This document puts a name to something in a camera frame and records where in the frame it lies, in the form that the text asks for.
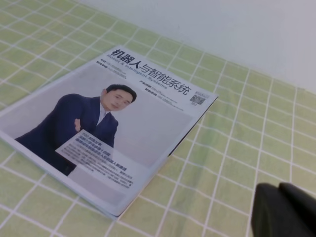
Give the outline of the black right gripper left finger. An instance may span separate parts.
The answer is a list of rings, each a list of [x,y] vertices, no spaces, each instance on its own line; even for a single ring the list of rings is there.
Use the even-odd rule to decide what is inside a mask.
[[[251,215],[253,236],[313,237],[315,230],[301,221],[278,187],[268,183],[256,186]]]

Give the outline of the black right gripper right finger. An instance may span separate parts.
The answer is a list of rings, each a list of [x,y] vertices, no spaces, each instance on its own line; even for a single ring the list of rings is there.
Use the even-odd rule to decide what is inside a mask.
[[[298,217],[310,230],[316,229],[316,199],[290,183],[280,183],[279,190],[290,202]]]

